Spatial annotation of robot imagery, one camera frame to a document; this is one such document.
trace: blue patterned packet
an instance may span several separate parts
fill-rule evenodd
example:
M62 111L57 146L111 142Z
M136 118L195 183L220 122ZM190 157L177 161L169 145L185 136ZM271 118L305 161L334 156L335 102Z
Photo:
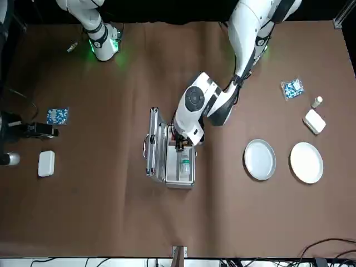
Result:
M69 108L49 108L47 111L47 124L65 125L67 124Z
M286 100L299 96L304 92L303 84L298 78L291 82L282 82L281 85Z

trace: brown paper backdrop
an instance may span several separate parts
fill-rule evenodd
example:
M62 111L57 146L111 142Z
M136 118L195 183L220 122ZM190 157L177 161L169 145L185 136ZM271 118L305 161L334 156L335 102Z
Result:
M276 26L227 124L206 123L190 191L145 176L149 110L158 106L170 121L201 71L226 85L233 69L226 32L217 23L127 24L122 52L100 63L87 41L65 51L80 30L29 27L11 68L8 85L33 97L41 109L37 121L45 122L50 107L68 106L70 117L56 139L8 146L21 163L0 168L3 255L170 256L172 245L185 245L190 257L294 257L319 239L356 238L356 82L342 33L331 22ZM306 92L286 102L280 82L296 76ZM327 126L316 137L301 119L318 95ZM8 108L30 117L30 105L4 97ZM266 182L249 178L242 164L255 138L275 150L276 171ZM300 141L323 157L315 185L290 172L288 156ZM55 174L38 179L38 154L49 149ZM308 256L349 248L331 242Z

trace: case lid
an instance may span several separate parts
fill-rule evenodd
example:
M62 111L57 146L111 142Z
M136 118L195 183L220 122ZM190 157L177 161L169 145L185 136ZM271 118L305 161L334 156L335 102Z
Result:
M167 149L167 124L157 107L151 108L149 135L147 137L146 175L161 182L165 179Z

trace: case handle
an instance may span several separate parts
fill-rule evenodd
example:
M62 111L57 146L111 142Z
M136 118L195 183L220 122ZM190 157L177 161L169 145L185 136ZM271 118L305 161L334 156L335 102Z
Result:
M144 153L144 159L147 160L147 156L146 156L146 142L147 142L147 138L149 137L149 134L146 135L145 139L144 139L144 149L143 149L143 153Z

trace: round plate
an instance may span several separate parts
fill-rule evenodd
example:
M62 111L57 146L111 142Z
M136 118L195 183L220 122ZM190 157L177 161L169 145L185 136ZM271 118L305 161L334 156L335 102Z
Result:
M255 139L248 143L244 161L250 174L261 181L272 176L276 169L276 156L272 147L262 139Z
M323 175L323 159L319 151L311 144L296 144L290 153L290 164L295 175L307 184L313 184Z

